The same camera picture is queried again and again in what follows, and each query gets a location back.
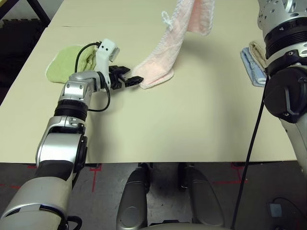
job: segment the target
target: black cord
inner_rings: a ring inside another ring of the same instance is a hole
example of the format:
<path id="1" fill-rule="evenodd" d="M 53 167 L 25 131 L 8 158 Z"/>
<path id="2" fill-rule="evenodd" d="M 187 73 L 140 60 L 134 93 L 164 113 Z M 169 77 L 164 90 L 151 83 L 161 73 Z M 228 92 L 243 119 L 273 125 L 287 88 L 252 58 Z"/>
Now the black cord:
<path id="1" fill-rule="evenodd" d="M 77 58 L 76 58 L 76 63 L 75 63 L 75 73 L 77 72 L 78 70 L 78 62 L 79 62 L 79 58 L 80 58 L 80 55 L 81 53 L 87 48 L 87 47 L 90 47 L 90 46 L 100 46 L 101 45 L 101 42 L 93 42 L 93 43 L 90 43 L 90 44 L 87 44 L 86 46 L 84 46 L 78 53 L 77 55 Z M 105 106 L 105 108 L 103 109 L 88 109 L 88 111 L 90 112 L 103 112 L 105 111 L 109 105 L 110 105 L 110 102 L 111 102 L 111 95 L 110 95 L 110 89 L 109 87 L 107 86 L 106 82 L 105 82 L 105 79 L 102 78 L 101 81 L 103 81 L 103 85 L 104 85 L 104 88 L 106 89 L 106 93 L 107 93 L 107 104 Z"/>
<path id="2" fill-rule="evenodd" d="M 284 197 L 276 197 L 276 198 L 273 199 L 272 203 L 274 203 L 275 200 L 277 200 L 277 199 L 282 199 L 282 200 L 288 201 L 290 204 L 292 204 L 298 210 L 298 212 L 302 215 L 302 217 L 307 220 L 304 213 L 291 200 L 284 198 Z"/>
<path id="3" fill-rule="evenodd" d="M 260 109 L 259 109 L 259 113 L 258 113 L 258 117 L 257 117 L 257 121 L 255 124 L 255 128 L 254 128 L 254 132 L 253 135 L 251 137 L 250 140 L 250 144 L 249 144 L 249 149 L 248 149 L 248 155 L 246 157 L 246 161 L 245 161 L 245 167 L 243 170 L 243 174 L 242 174 L 242 179 L 241 179 L 241 183 L 240 183 L 240 189 L 239 189 L 239 193 L 238 193 L 238 197 L 236 199 L 236 207 L 235 207 L 235 211 L 234 211 L 234 215 L 233 215 L 233 219 L 232 219 L 232 224 L 230 229 L 234 230 L 235 229 L 235 225 L 236 225 L 236 217 L 238 214 L 238 210 L 239 210 L 239 206 L 240 206 L 240 201 L 241 201 L 241 197 L 242 197 L 242 193 L 243 193 L 243 187 L 244 187 L 244 182 L 245 182 L 245 178 L 246 178 L 246 173 L 248 171 L 248 164 L 249 164 L 249 159 L 251 156 L 251 151 L 253 149 L 253 145 L 254 145 L 254 141 L 255 141 L 255 137 L 257 134 L 257 130 L 258 130 L 258 126 L 261 120 L 261 115 L 262 115 L 262 111 L 263 111 L 263 107 L 264 107 L 264 95 L 265 95 L 265 88 L 268 84 L 269 78 L 267 77 L 266 82 L 265 82 L 265 86 L 264 86 L 264 90 L 263 90 L 263 95 L 262 95 L 262 99 L 261 99 L 261 104 L 260 104 Z"/>
<path id="4" fill-rule="evenodd" d="M 78 177 L 80 175 L 80 172 L 81 172 L 81 170 L 77 172 L 77 174 L 75 175 L 74 179 L 72 180 L 72 188 L 74 188 L 74 186 L 75 186 L 75 184 L 77 182 L 77 179 L 78 179 Z"/>
<path id="5" fill-rule="evenodd" d="M 77 72 L 78 70 L 78 62 L 79 62 L 79 57 L 81 55 L 81 53 L 87 48 L 87 47 L 90 47 L 90 46 L 100 46 L 101 45 L 101 42 L 93 42 L 93 43 L 90 43 L 90 44 L 87 44 L 86 46 L 84 46 L 78 53 L 77 55 L 77 58 L 76 58 L 76 63 L 75 63 L 75 73 Z"/>
<path id="6" fill-rule="evenodd" d="M 103 112 L 103 111 L 105 111 L 109 107 L 110 102 L 111 102 L 110 89 L 109 89 L 109 87 L 107 86 L 106 83 L 104 85 L 105 85 L 105 89 L 106 89 L 106 93 L 107 93 L 107 104 L 106 104 L 105 108 L 103 108 L 103 109 L 88 109 L 88 111 L 91 111 L 91 112 Z"/>
<path id="7" fill-rule="evenodd" d="M 74 222 L 77 224 L 77 226 L 73 230 L 80 230 L 80 228 L 82 227 L 82 219 L 78 216 L 68 216 L 67 221 Z"/>

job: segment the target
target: pink towel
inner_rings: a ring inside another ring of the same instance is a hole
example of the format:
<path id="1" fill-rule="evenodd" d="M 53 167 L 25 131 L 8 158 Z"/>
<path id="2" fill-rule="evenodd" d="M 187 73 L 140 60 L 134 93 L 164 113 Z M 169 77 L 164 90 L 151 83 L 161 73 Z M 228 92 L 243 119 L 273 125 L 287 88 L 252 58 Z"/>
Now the pink towel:
<path id="1" fill-rule="evenodd" d="M 212 28 L 214 0 L 178 0 L 172 18 L 162 12 L 167 29 L 153 52 L 132 71 L 143 77 L 148 89 L 172 78 L 172 66 L 179 54 L 186 31 L 207 35 Z"/>

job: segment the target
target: green towel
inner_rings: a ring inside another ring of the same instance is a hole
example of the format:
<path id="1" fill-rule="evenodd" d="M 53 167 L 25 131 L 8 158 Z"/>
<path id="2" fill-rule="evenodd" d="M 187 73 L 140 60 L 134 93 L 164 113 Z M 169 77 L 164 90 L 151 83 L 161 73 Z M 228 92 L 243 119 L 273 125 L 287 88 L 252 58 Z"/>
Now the green towel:
<path id="1" fill-rule="evenodd" d="M 69 76 L 74 73 L 75 62 L 83 46 L 70 46 L 57 54 L 48 66 L 46 76 L 49 81 L 66 83 Z M 86 48 L 79 57 L 78 72 L 93 70 L 96 65 L 95 47 Z"/>

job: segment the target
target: folded towel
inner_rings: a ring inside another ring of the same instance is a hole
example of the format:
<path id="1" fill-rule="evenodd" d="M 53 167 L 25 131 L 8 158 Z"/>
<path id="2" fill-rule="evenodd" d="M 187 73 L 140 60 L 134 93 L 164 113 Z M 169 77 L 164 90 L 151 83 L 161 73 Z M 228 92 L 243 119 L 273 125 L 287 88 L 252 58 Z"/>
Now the folded towel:
<path id="1" fill-rule="evenodd" d="M 254 86 L 264 87 L 266 81 L 266 74 L 262 66 L 260 65 L 260 68 L 259 65 L 256 63 L 256 58 L 251 55 L 249 47 L 245 47 L 241 51 L 241 58 L 252 84 Z"/>
<path id="2" fill-rule="evenodd" d="M 83 46 L 67 47 L 56 55 L 47 67 L 46 76 L 49 81 L 66 83 L 74 73 L 76 57 Z M 93 70 L 96 65 L 95 47 L 86 48 L 79 57 L 78 71 Z"/>
<path id="3" fill-rule="evenodd" d="M 267 68 L 268 65 L 264 50 L 255 41 L 249 43 L 248 49 L 254 61 L 257 63 L 260 69 L 265 72 L 265 68 Z"/>
<path id="4" fill-rule="evenodd" d="M 207 35 L 212 28 L 215 0 L 178 0 L 174 13 L 169 18 L 162 12 L 167 29 L 154 51 L 138 66 L 131 75 L 143 77 L 143 89 L 153 87 L 171 79 L 172 66 L 179 54 L 186 31 Z"/>

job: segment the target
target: blue towel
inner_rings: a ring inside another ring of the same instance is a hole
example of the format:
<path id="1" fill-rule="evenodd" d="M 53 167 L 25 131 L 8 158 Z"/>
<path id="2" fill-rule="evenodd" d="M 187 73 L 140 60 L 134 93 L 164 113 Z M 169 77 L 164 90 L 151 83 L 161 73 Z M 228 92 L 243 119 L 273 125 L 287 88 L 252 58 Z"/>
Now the blue towel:
<path id="1" fill-rule="evenodd" d="M 264 87 L 266 81 L 266 74 L 254 61 L 251 53 L 249 52 L 249 48 L 245 47 L 240 54 L 252 84 L 254 86 Z"/>

